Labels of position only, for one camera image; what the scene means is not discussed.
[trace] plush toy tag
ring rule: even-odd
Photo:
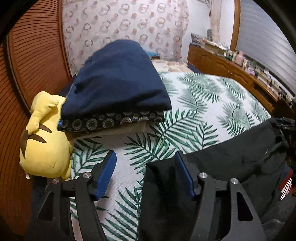
[[[26,171],[24,170],[25,174],[26,174],[26,179],[30,179],[30,176],[28,173],[26,173]]]

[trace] pikachu plush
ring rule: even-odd
[[[66,134],[57,131],[65,100],[44,91],[33,99],[32,115],[20,139],[20,165],[28,174],[63,179],[70,176],[73,148]]]

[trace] palm leaf print sheet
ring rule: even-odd
[[[141,214],[143,177],[148,162],[167,159],[178,150],[190,153],[233,138],[264,122],[270,115],[244,87],[219,76],[159,72],[172,110],[165,121],[145,133],[129,133],[77,140],[71,178],[90,172],[108,150],[117,165],[105,196],[95,203],[109,241],[136,241]],[[82,240],[75,199],[70,199],[76,240]]]

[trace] blue gripper pad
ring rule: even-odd
[[[116,166],[116,160],[116,153],[114,151],[109,151],[103,162],[99,163],[99,165],[102,167],[102,170],[97,181],[97,189],[95,193],[95,197],[98,200],[105,195],[107,186]]]
[[[175,153],[175,168],[179,178],[181,179],[182,187],[184,188],[185,192],[191,198],[194,198],[196,196],[194,191],[194,183],[189,171],[186,168],[184,163],[186,160],[184,159],[186,159],[184,154],[181,151],[177,151]]]

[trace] white wall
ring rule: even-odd
[[[231,44],[234,23],[234,0],[222,0],[220,19],[220,42]]]
[[[195,34],[206,36],[207,30],[210,28],[209,8],[205,3],[197,0],[187,0],[189,9],[189,24],[182,41],[182,58],[187,61],[189,45],[191,43],[191,35]]]
[[[189,24],[182,42],[183,61],[187,61],[188,49],[191,43],[191,35],[206,36],[211,28],[209,8],[198,0],[187,0],[189,9]],[[234,23],[234,0],[222,0],[220,19],[220,42],[230,47]]]

